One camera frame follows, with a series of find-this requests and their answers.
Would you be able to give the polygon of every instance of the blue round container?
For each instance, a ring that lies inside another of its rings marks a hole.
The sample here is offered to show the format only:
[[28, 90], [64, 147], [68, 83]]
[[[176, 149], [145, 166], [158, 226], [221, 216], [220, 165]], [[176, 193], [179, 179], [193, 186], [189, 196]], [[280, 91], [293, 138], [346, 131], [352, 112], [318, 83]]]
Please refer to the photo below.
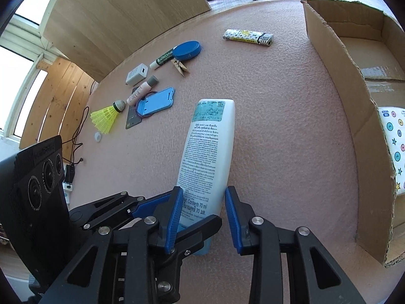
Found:
[[198, 41], [187, 41], [179, 44], [173, 49], [173, 57], [180, 62], [189, 60], [201, 52], [201, 45]]

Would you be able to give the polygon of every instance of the wooden clothespin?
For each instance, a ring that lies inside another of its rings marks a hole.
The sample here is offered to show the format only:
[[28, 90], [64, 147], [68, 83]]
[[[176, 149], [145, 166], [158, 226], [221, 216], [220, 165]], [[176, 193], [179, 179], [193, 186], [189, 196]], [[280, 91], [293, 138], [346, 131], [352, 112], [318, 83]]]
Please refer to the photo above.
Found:
[[172, 64], [175, 66], [175, 68], [179, 71], [182, 77], [184, 77], [184, 72], [190, 73], [190, 71], [183, 65], [182, 62], [178, 61], [177, 59], [172, 60]]

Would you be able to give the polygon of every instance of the sticker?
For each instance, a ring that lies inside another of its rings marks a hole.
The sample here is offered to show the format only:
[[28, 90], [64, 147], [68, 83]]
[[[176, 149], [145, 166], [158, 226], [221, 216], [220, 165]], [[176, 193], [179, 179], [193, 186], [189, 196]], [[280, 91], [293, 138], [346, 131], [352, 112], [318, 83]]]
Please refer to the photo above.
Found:
[[221, 121], [224, 113], [225, 102], [223, 100], [202, 101], [197, 104], [193, 119], [195, 121]]

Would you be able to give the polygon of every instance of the white power adapter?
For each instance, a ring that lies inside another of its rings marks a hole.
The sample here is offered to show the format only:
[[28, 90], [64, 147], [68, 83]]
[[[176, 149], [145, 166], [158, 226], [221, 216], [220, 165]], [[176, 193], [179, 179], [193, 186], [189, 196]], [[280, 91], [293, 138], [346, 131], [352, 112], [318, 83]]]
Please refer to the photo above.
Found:
[[145, 64], [139, 64], [131, 72], [128, 73], [125, 83], [127, 85], [135, 86], [139, 81], [146, 78], [148, 67]]

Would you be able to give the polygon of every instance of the wooden panel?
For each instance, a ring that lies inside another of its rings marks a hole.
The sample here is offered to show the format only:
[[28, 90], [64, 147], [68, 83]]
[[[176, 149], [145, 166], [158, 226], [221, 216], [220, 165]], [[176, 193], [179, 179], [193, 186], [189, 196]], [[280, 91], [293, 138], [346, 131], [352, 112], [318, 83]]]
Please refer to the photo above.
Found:
[[56, 0], [44, 36], [100, 82], [153, 38], [209, 10], [206, 0]]
[[5, 275], [13, 278], [28, 280], [30, 275], [30, 271], [9, 245], [0, 244], [0, 268]]
[[[89, 75], [83, 73], [77, 84], [76, 90], [73, 93], [72, 99], [70, 100], [60, 128], [59, 135], [62, 136], [63, 142], [70, 140], [73, 137], [73, 133], [80, 125], [83, 109], [89, 99], [90, 88], [93, 82], [94, 80]], [[72, 142], [64, 144], [62, 148], [62, 156], [70, 159], [71, 153]]]
[[40, 142], [59, 134], [59, 128], [70, 102], [70, 98], [72, 97], [74, 89], [82, 75], [83, 70], [74, 63], [71, 63], [60, 81], [59, 87], [56, 89], [51, 103], [49, 104], [44, 125], [39, 135]]
[[40, 60], [40, 61], [38, 62], [38, 64], [36, 65], [36, 67], [37, 67], [39, 70], [42, 70], [42, 71], [45, 71], [45, 72], [48, 72], [48, 69], [49, 69], [51, 66], [52, 66], [52, 64], [49, 64], [49, 63], [45, 62], [44, 60]]
[[20, 141], [20, 149], [24, 149], [38, 142], [39, 132], [47, 112], [49, 104], [65, 75], [71, 62], [58, 57], [51, 67], [48, 68], [46, 76], [38, 94], [35, 97], [27, 122]]

